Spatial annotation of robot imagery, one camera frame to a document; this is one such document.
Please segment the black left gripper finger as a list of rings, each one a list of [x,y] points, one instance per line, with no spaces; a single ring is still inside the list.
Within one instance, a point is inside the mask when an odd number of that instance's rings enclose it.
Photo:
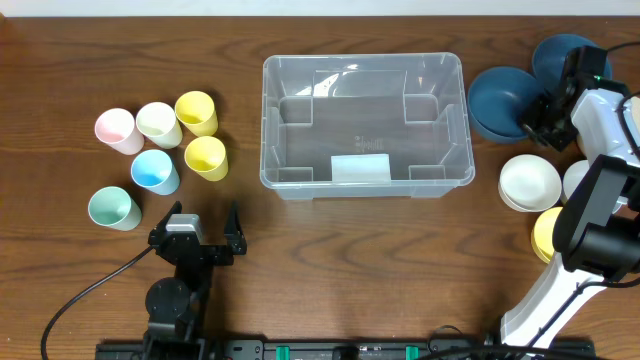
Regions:
[[[180,201],[176,201],[168,213],[160,220],[160,222],[151,230],[152,235],[160,235],[166,232],[166,226],[174,214],[182,213],[182,204]]]
[[[241,228],[238,205],[235,201],[231,203],[224,227],[224,236],[226,238],[227,245],[234,255],[245,255],[247,253],[247,242]]]

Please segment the dark blue bowl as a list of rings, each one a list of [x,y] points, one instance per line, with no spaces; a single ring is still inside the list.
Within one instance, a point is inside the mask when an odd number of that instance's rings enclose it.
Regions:
[[[469,87],[470,123],[488,141],[518,143],[528,138],[519,125],[520,116],[543,94],[543,87],[522,69],[509,66],[490,68],[479,74]]]
[[[537,82],[549,95],[555,95],[562,83],[566,56],[574,48],[597,47],[590,39],[577,34],[556,34],[544,39],[536,47],[531,67]]]

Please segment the light grey small bowl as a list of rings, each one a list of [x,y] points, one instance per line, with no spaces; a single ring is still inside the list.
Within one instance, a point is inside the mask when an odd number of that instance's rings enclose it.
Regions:
[[[572,164],[562,178],[561,202],[565,204],[574,193],[584,176],[589,170],[589,162],[581,160]]]

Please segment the white small bowl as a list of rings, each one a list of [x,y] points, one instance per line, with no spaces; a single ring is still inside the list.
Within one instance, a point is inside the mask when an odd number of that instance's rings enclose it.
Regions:
[[[523,154],[501,169],[498,192],[503,202],[519,212],[543,212],[560,199],[562,181],[556,168],[542,157]]]

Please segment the yellow small bowl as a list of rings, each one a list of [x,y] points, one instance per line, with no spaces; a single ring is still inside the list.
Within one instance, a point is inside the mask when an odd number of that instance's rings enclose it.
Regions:
[[[531,246],[534,253],[544,263],[549,263],[555,250],[553,230],[562,207],[553,207],[543,212],[535,221],[531,231]]]

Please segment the clear plastic storage bin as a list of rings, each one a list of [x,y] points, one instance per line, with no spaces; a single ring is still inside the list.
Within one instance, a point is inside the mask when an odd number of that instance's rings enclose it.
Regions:
[[[260,180],[284,200],[439,198],[475,177],[453,53],[274,55]]]

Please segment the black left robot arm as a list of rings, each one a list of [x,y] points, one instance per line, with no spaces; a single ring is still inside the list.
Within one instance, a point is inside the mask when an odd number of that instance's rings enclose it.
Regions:
[[[231,266],[236,255],[247,253],[236,203],[231,205],[223,235],[224,244],[206,244],[199,216],[184,214],[180,202],[175,202],[149,233],[150,247],[175,271],[147,292],[149,321],[143,339],[144,359],[224,357],[223,346],[202,331],[214,269]]]

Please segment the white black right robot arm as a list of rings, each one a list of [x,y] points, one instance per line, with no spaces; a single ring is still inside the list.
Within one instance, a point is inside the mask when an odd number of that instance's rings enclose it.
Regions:
[[[608,52],[568,52],[560,83],[536,98],[519,124],[536,142],[561,151],[580,138],[589,170],[559,213],[555,254],[525,298],[501,318],[500,341],[523,354],[542,354],[591,297],[627,288],[639,271],[639,221],[614,215],[618,201],[639,209],[639,122],[635,93],[604,76]]]

